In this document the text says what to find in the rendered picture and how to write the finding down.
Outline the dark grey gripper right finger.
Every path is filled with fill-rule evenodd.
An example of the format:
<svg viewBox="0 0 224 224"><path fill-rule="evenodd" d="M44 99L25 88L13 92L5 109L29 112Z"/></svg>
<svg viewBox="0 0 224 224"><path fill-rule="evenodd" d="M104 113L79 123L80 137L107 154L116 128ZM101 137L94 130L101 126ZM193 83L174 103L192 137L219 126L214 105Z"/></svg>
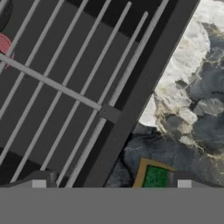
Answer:
<svg viewBox="0 0 224 224"><path fill-rule="evenodd" d="M169 171L168 186L171 188L221 188L221 185L202 180L189 171Z"/></svg>

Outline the black pan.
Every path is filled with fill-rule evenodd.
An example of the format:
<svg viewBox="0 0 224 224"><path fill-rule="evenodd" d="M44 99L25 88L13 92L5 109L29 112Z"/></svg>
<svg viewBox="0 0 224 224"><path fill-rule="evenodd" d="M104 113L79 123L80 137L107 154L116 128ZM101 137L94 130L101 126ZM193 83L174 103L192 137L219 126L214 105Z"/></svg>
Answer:
<svg viewBox="0 0 224 224"><path fill-rule="evenodd" d="M13 2L8 0L8 3L3 9L2 14L0 15L0 32L4 30L11 18L11 13L13 11Z"/></svg>

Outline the black hob with grey grate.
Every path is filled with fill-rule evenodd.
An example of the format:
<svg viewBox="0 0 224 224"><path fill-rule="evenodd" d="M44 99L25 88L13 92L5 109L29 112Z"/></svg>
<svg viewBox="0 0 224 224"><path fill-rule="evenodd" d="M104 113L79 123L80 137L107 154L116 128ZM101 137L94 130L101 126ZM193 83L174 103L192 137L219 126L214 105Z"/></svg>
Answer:
<svg viewBox="0 0 224 224"><path fill-rule="evenodd" d="M12 0L0 187L37 171L104 186L199 1Z"/></svg>

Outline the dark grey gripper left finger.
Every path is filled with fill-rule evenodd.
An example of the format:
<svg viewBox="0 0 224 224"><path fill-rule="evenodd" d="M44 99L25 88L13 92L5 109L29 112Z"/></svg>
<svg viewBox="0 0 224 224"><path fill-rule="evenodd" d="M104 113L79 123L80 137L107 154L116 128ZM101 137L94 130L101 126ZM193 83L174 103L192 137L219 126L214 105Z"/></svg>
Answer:
<svg viewBox="0 0 224 224"><path fill-rule="evenodd" d="M55 188L57 177L56 171L35 171L26 178L3 185L3 188Z"/></svg>

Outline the red round object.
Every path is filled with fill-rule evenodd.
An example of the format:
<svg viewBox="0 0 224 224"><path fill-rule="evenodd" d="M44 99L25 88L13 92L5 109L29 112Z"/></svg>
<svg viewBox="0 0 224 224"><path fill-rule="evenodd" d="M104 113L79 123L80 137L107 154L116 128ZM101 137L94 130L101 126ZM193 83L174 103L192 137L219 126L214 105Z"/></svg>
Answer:
<svg viewBox="0 0 224 224"><path fill-rule="evenodd" d="M0 53L6 54L11 46L11 40L5 36L4 34L0 33ZM10 57L14 59L15 53L13 53ZM9 67L8 64L5 64L4 69L7 69Z"/></svg>

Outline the green and yellow sponge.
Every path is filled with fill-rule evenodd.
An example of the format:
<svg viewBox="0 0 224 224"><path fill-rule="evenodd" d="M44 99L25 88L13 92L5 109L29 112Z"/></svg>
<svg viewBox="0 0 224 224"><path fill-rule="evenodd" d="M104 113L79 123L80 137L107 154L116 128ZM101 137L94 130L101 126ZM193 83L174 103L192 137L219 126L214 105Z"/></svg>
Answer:
<svg viewBox="0 0 224 224"><path fill-rule="evenodd" d="M174 171L167 164L142 157L133 188L166 188L169 183L168 174Z"/></svg>

